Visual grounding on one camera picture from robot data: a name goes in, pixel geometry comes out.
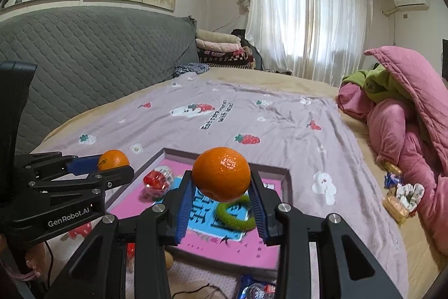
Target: green cloth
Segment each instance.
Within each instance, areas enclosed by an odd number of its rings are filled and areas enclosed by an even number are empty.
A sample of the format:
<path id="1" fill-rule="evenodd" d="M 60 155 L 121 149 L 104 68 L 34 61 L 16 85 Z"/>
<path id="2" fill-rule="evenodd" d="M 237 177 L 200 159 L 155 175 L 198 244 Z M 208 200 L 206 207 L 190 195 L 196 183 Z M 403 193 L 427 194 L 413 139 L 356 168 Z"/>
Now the green cloth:
<path id="1" fill-rule="evenodd" d="M 411 95 L 397 82 L 383 65 L 374 70 L 358 70 L 343 79 L 345 83 L 359 85 L 366 92 L 369 99 L 379 103 L 385 99 L 412 101 Z"/>

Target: sheer curtain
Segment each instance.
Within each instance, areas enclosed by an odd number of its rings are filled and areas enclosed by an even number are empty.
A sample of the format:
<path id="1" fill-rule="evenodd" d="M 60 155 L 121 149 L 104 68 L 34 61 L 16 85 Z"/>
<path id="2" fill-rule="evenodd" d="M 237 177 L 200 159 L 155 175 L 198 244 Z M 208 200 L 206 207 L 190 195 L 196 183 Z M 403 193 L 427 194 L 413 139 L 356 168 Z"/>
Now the sheer curtain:
<path id="1" fill-rule="evenodd" d="M 247 35 L 266 68 L 339 86 L 358 69 L 372 0 L 251 0 Z"/>

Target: stacked blankets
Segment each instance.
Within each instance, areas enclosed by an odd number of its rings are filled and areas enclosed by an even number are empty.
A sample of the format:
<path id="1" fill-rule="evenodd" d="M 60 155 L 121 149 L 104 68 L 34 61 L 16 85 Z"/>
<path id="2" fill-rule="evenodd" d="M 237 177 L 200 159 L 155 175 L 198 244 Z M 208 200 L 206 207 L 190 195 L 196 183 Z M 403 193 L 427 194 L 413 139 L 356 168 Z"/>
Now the stacked blankets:
<path id="1" fill-rule="evenodd" d="M 252 50 L 241 47 L 240 41 L 234 35 L 198 30 L 196 46 L 199 62 L 220 68 L 254 69 Z"/>

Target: metal screw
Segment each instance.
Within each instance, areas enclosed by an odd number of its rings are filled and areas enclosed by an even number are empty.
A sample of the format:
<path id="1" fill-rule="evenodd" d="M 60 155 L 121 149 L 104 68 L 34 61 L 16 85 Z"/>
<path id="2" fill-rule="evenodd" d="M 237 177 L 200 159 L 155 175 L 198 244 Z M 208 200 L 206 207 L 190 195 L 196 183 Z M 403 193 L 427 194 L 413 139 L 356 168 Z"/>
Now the metal screw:
<path id="1" fill-rule="evenodd" d="M 162 213 L 165 210 L 165 206 L 161 203 L 152 206 L 152 210 L 156 213 Z"/>
<path id="2" fill-rule="evenodd" d="M 288 203 L 281 203 L 278 206 L 280 212 L 289 212 L 291 210 L 291 206 Z"/>
<path id="3" fill-rule="evenodd" d="M 106 214 L 102 218 L 102 222 L 105 223 L 105 224 L 112 223 L 114 220 L 115 220 L 115 216 L 113 214 Z"/>
<path id="4" fill-rule="evenodd" d="M 328 219 L 330 220 L 330 222 L 332 222 L 334 224 L 338 224 L 340 222 L 340 215 L 336 214 L 336 213 L 332 213 L 328 216 Z"/>

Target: green hair tie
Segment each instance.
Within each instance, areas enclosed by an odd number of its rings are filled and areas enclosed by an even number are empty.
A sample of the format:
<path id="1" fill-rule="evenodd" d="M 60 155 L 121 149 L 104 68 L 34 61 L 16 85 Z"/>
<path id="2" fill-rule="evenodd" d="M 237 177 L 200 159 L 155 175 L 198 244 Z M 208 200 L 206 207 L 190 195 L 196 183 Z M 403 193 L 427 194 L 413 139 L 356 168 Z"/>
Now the green hair tie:
<path id="1" fill-rule="evenodd" d="M 219 220 L 223 222 L 224 225 L 228 228 L 241 232 L 253 230 L 255 228 L 255 218 L 253 216 L 250 217 L 247 221 L 243 221 L 241 219 L 235 218 L 233 215 L 227 212 L 228 208 L 233 207 L 237 204 L 243 204 L 250 208 L 249 196 L 243 195 L 238 200 L 230 203 L 219 203 L 214 213 L 216 214 L 216 217 L 218 217 Z"/>

